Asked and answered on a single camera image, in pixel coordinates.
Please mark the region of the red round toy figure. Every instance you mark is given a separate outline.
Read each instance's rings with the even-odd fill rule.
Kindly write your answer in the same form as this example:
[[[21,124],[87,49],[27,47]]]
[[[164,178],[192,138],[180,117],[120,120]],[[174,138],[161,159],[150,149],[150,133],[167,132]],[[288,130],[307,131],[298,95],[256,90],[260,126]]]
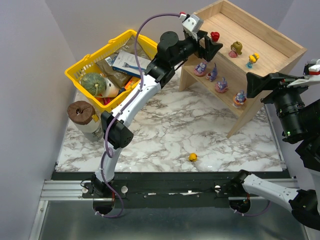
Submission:
[[[217,43],[219,41],[220,38],[220,33],[217,31],[212,31],[210,33],[210,37],[211,37],[211,41],[214,43]]]

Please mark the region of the olive brown toy figure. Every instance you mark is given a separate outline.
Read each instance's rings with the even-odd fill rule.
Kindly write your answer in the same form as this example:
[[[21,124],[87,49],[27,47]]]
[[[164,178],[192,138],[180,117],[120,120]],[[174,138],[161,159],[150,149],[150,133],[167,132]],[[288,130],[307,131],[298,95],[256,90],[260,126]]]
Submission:
[[[239,55],[242,55],[242,49],[243,49],[242,43],[239,41],[235,41],[230,46],[230,52],[228,53],[229,57],[237,58]]]

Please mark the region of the yellow blue minion toy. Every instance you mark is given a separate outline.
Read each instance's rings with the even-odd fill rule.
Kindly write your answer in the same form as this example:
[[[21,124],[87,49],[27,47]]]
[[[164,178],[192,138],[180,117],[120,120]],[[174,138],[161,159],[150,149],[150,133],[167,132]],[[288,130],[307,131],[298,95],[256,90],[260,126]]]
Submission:
[[[248,57],[248,62],[245,65],[248,69],[252,69],[253,65],[258,61],[258,59],[260,58],[260,55],[258,53],[253,53],[251,55],[249,55]]]

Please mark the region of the bunny holding strawberry cake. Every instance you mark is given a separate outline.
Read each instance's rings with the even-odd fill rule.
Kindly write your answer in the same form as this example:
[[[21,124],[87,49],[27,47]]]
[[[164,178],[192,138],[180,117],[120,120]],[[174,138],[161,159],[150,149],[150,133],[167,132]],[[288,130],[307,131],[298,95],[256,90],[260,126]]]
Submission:
[[[206,75],[206,79],[210,82],[213,82],[218,76],[218,69],[216,63],[214,64],[214,68]]]

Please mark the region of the yellow duck toy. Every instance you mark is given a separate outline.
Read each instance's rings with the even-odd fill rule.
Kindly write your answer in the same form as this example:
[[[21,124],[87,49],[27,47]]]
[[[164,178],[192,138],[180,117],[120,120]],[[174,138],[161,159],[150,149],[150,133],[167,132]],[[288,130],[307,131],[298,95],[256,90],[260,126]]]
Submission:
[[[197,159],[198,159],[198,156],[197,156],[197,154],[195,154],[195,153],[191,153],[191,154],[189,155],[189,157],[188,157],[188,160],[189,160],[190,162],[196,162]]]

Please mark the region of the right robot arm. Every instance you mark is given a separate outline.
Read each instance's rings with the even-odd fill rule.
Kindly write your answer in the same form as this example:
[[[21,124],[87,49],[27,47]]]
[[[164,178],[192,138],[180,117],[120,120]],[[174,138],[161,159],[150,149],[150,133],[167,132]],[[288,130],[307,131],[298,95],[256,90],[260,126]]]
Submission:
[[[315,70],[304,76],[270,73],[259,76],[246,74],[247,97],[255,98],[263,91],[270,91],[261,99],[264,104],[274,104],[283,129],[283,141],[300,143],[295,150],[303,165],[310,171],[315,188],[295,190],[257,177],[241,170],[230,181],[230,192],[235,195],[254,194],[274,202],[291,212],[302,225],[320,229],[320,102],[305,105],[301,93],[319,84],[320,74]]]

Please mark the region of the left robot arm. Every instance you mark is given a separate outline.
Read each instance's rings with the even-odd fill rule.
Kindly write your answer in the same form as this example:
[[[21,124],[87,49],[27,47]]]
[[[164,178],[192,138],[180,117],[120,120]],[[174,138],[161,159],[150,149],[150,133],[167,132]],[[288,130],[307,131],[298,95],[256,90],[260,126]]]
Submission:
[[[194,36],[187,33],[184,36],[184,40],[179,40],[173,31],[163,33],[157,45],[157,53],[139,84],[112,112],[104,111],[101,114],[105,150],[99,169],[91,179],[93,191],[98,196],[114,191],[109,183],[114,179],[121,151],[134,136],[129,126],[145,104],[172,79],[176,65],[184,64],[191,55],[209,62],[223,47],[222,43],[213,42],[203,30]]]

